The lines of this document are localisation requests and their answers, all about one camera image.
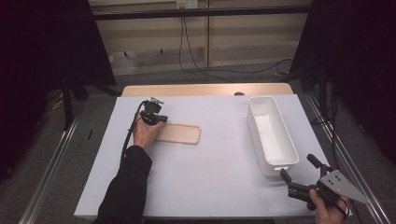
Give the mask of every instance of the wire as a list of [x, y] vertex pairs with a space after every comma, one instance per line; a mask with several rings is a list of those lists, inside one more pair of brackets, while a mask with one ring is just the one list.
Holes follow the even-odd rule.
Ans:
[[[183, 66], [181, 64], [181, 49], [182, 49], [182, 45], [183, 45], [184, 27], [186, 27], [186, 38], [187, 38], [187, 42], [188, 42], [188, 45], [189, 45], [190, 56], [192, 58], [192, 61], [193, 61], [194, 65], [195, 65], [195, 67], [198, 69], [197, 71], [188, 71], [185, 68], [183, 68]], [[179, 51], [178, 51], [178, 63], [180, 65], [180, 68], [183, 71], [185, 71], [185, 72], [188, 72], [188, 73], [199, 73], [200, 72], [200, 73], [203, 73], [203, 74], [205, 74], [207, 76], [210, 76], [210, 77], [216, 77], [216, 78], [222, 79], [224, 81], [232, 82], [232, 81], [230, 81], [230, 80], [228, 80], [226, 78], [213, 76], [213, 75], [210, 75], [210, 74], [208, 74], [206, 72], [231, 72], [231, 73], [241, 73], [241, 74], [255, 74], [255, 73], [260, 73], [260, 72], [266, 72], [266, 71], [268, 71], [268, 70], [270, 70], [270, 69], [272, 69], [274, 67], [276, 67], [276, 71], [278, 71], [278, 66], [281, 63], [288, 62], [288, 61], [293, 61], [293, 59], [284, 59], [284, 60], [281, 60], [281, 61], [277, 62], [276, 64], [270, 66], [270, 67], [267, 67], [267, 68], [262, 69], [262, 70], [257, 70], [257, 71], [237, 71], [237, 70], [229, 70], [229, 69], [202, 69], [202, 68], [198, 67], [198, 65], [196, 64], [196, 62], [194, 60], [194, 57], [192, 55], [192, 52], [191, 52], [191, 44], [190, 44], [189, 34], [188, 34], [188, 30], [187, 30], [186, 18], [184, 18], [184, 17], [181, 18], [181, 37], [180, 37], [180, 48], [179, 48]]]
[[[181, 47], [182, 47], [182, 45], [183, 45], [183, 34], [184, 34], [184, 28], [183, 28], [183, 27], [184, 27], [184, 26], [186, 26], [186, 37], [187, 37], [187, 43], [189, 44], [190, 56], [191, 56], [191, 58], [192, 58], [192, 62], [194, 63], [194, 65], [195, 65], [195, 67], [198, 69], [198, 71], [188, 71], [188, 70], [184, 69], [183, 66], [181, 65], [180, 52], [181, 52]], [[215, 77], [215, 78], [221, 79], [221, 80], [223, 80], [223, 81], [233, 83], [231, 80], [228, 80], [228, 79], [226, 79], [226, 78], [210, 75], [210, 74], [204, 72], [203, 70], [201, 70], [201, 69], [198, 67], [198, 65], [197, 65], [196, 62], [195, 62], [194, 57], [192, 56], [191, 45], [190, 45], [190, 40], [189, 40], [189, 35], [188, 35], [188, 32], [187, 32], [186, 18], [184, 18], [184, 17], [181, 18], [181, 40], [180, 40], [180, 49], [178, 50], [178, 63], [179, 63], [179, 65], [180, 65], [180, 68], [181, 68], [183, 71], [185, 71], [185, 72], [188, 72], [188, 73], [201, 72], [202, 74], [207, 75], [207, 76], [209, 76], [209, 77]]]
[[332, 86], [332, 158], [334, 159], [335, 168], [338, 170], [338, 161], [335, 153], [335, 115], [338, 111], [337, 94], [335, 87]]
[[134, 121], [132, 121], [131, 128], [129, 128], [128, 133], [125, 138], [124, 145], [122, 147], [121, 158], [120, 158], [120, 166], [122, 164], [123, 159], [125, 158], [126, 148], [128, 147], [129, 139], [131, 138], [132, 132], [134, 131], [134, 126], [139, 121], [137, 119], [137, 115], [139, 114], [140, 108], [144, 105], [147, 101], [143, 101], [140, 103], [139, 107], [137, 108], [136, 112], [134, 113]]

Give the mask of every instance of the black sleeve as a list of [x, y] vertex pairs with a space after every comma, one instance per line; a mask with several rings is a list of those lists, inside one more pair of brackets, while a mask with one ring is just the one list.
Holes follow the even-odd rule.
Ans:
[[151, 164], [151, 158], [142, 147], [128, 147], [93, 224], [140, 223], [146, 204]]

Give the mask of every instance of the human hand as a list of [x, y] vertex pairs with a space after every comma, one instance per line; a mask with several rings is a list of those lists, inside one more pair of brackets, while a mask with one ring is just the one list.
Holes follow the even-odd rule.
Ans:
[[[317, 195], [317, 191], [314, 189], [309, 190], [309, 196], [312, 202], [317, 206], [317, 224], [341, 224], [344, 221], [344, 214], [341, 213], [336, 207], [326, 208], [323, 199]], [[341, 196], [344, 200], [338, 200], [337, 205], [344, 211], [347, 209], [348, 198]]]
[[134, 126], [134, 145], [147, 150], [148, 146], [154, 140], [155, 134], [163, 125], [164, 123], [160, 121], [154, 126], [149, 126], [141, 119], [140, 114], [138, 114], [136, 125]]

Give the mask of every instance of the white rectangular container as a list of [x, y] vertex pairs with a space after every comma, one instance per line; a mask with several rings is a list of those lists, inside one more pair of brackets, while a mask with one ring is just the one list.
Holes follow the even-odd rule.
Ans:
[[273, 97], [249, 99], [247, 121], [264, 175], [279, 175], [299, 161], [285, 122]]

